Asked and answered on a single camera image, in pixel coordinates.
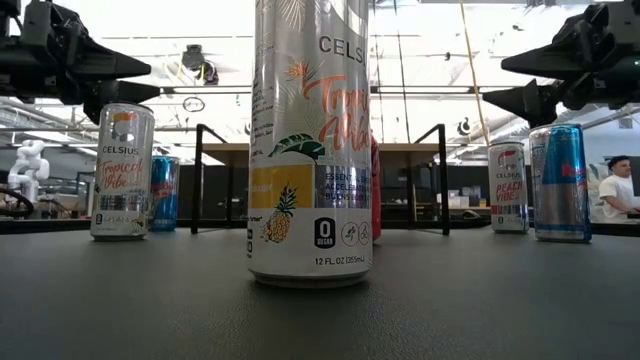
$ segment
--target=white t-shirt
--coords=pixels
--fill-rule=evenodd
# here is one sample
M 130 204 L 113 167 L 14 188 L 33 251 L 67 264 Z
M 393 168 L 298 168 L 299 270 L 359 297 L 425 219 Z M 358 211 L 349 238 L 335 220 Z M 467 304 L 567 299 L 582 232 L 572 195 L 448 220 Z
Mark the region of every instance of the white t-shirt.
M 631 176 L 623 178 L 611 175 L 600 183 L 598 190 L 600 199 L 604 199 L 606 196 L 614 196 L 628 208 L 640 208 L 640 197 L 633 196 Z M 634 222 L 627 218 L 627 214 L 615 209 L 606 201 L 604 202 L 604 216 L 605 222 L 608 223 Z

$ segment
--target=red bull can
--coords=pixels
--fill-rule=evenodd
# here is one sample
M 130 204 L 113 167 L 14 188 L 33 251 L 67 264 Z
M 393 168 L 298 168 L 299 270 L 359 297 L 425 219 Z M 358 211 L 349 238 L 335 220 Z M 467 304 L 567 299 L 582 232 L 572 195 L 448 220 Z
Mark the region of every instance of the red bull can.
M 497 233 L 529 231 L 524 146 L 504 142 L 489 146 L 491 227 Z
M 255 11 L 249 271 L 282 287 L 360 282 L 373 264 L 369 2 Z
M 174 231 L 178 218 L 180 159 L 154 156 L 151 165 L 151 231 Z
M 582 127 L 547 125 L 529 134 L 534 227 L 544 241 L 591 241 Z
M 147 234 L 155 119 L 142 105 L 113 103 L 100 113 L 91 235 L 96 240 Z

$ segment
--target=celsius can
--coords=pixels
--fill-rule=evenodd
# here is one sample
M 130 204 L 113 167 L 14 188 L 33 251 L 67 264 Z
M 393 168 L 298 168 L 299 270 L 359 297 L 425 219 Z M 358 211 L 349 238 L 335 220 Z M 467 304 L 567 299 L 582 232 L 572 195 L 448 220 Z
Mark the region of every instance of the celsius can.
M 368 2 L 279 4 L 256 1 L 248 266 L 345 286 L 372 266 Z
M 491 227 L 497 233 L 529 231 L 524 146 L 504 142 L 489 146 Z
M 153 112 L 114 103 L 100 113 L 91 235 L 96 240 L 140 239 L 147 233 Z
M 539 240 L 589 242 L 584 142 L 580 125 L 547 125 L 529 134 L 534 227 Z
M 173 231 L 178 218 L 180 160 L 154 156 L 151 164 L 151 231 Z
M 382 234 L 382 205 L 380 204 L 380 148 L 378 142 L 371 135 L 371 212 L 373 220 L 373 240 Z

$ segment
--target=gray table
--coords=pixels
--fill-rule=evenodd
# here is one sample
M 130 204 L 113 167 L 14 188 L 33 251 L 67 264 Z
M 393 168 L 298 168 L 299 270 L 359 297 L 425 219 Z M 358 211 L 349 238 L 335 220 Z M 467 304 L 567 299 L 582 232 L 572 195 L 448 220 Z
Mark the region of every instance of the gray table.
M 367 283 L 302 291 L 254 283 L 244 234 L 0 236 L 0 358 L 640 358 L 640 239 L 385 231 Z

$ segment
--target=person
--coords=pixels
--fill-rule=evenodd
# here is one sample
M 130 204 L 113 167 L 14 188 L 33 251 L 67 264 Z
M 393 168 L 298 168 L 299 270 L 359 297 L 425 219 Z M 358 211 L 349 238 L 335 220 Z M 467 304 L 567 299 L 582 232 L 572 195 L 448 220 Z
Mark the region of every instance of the person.
M 627 214 L 640 213 L 640 197 L 633 195 L 629 157 L 614 156 L 607 166 L 613 175 L 604 179 L 598 188 L 600 199 L 604 200 L 605 222 L 633 222 Z

